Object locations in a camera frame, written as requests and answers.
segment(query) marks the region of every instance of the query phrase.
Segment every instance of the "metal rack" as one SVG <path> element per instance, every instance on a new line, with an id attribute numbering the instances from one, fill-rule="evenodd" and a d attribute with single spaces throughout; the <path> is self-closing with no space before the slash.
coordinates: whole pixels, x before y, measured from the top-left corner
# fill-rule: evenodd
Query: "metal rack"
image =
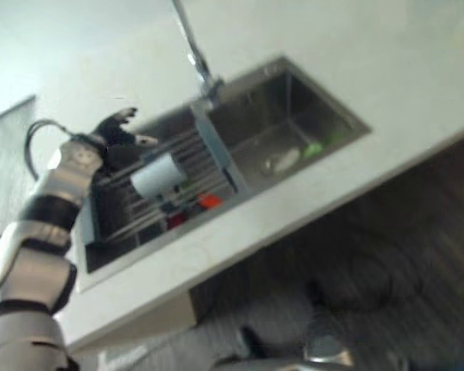
<path id="1" fill-rule="evenodd" d="M 131 184 L 131 174 L 148 164 L 152 159 L 165 153 L 171 153 L 182 166 L 187 181 L 182 185 L 163 192 L 154 199 L 143 199 Z M 161 233 L 168 230 L 166 221 L 179 213 L 192 212 L 186 220 L 206 211 L 199 208 L 200 196 L 213 194 L 226 199 L 234 194 L 222 169 L 217 167 L 213 157 L 196 128 L 192 128 L 161 143 L 157 148 L 148 150 L 142 158 L 114 173 L 110 178 L 103 178 L 95 185 L 98 195 L 96 204 L 113 203 L 110 213 L 98 213 L 98 219 L 108 218 L 110 226 L 104 226 L 98 220 L 100 238 L 106 243 L 117 243 L 134 236 L 137 243 L 146 242 L 141 236 L 144 230 L 158 226 Z"/>

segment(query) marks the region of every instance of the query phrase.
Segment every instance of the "dark floor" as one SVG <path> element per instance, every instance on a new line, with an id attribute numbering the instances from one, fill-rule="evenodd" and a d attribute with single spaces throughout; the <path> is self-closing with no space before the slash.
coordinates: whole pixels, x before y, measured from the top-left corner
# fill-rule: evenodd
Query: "dark floor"
<path id="1" fill-rule="evenodd" d="M 420 369 L 463 364 L 464 141 L 201 284 L 199 326 L 142 342 L 146 356 L 111 369 L 209 369 L 241 350 L 244 324 L 268 355 L 300 356 L 310 280 L 363 369 L 392 369 L 390 352 Z M 111 350 L 105 365 L 131 349 Z"/>

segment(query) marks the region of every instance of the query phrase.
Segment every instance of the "double sink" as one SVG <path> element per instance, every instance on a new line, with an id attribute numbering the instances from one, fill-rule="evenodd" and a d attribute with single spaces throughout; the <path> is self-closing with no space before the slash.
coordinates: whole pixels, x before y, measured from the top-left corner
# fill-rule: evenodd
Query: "double sink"
<path id="1" fill-rule="evenodd" d="M 148 123 L 139 133 L 157 137 L 161 145 L 151 151 L 113 148 L 108 158 L 114 176 L 100 174 L 92 186 L 74 236 L 80 289 L 368 132 L 284 57 L 223 85 L 213 100 L 195 100 Z M 168 152 L 183 164 L 189 184 L 156 200 L 142 199 L 130 174 Z M 203 203 L 204 196 L 215 200 L 213 207 Z"/>

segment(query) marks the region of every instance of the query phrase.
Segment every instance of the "faucet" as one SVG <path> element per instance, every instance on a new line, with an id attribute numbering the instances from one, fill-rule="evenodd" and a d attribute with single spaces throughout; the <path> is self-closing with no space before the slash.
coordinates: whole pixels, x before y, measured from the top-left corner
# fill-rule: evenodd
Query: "faucet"
<path id="1" fill-rule="evenodd" d="M 172 4 L 176 10 L 177 22 L 179 23 L 181 32 L 184 36 L 184 39 L 189 44 L 187 58 L 196 69 L 198 82 L 200 85 L 200 93 L 203 97 L 210 98 L 212 100 L 216 97 L 217 89 L 220 85 L 223 84 L 223 81 L 220 78 L 216 79 L 211 75 L 206 60 L 197 47 L 196 39 L 189 24 L 186 10 L 183 7 L 182 1 L 172 0 Z"/>

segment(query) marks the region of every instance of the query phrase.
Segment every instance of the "robotic arm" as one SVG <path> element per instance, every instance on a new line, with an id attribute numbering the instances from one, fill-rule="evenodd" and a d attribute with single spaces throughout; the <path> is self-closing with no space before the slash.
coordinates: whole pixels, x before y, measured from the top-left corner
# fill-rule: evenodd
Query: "robotic arm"
<path id="1" fill-rule="evenodd" d="M 53 318 L 69 300 L 77 270 L 65 254 L 70 231 L 95 172 L 112 145 L 153 145 L 121 129 L 135 115 L 124 109 L 93 133 L 74 135 L 0 239 L 0 371 L 74 370 Z"/>

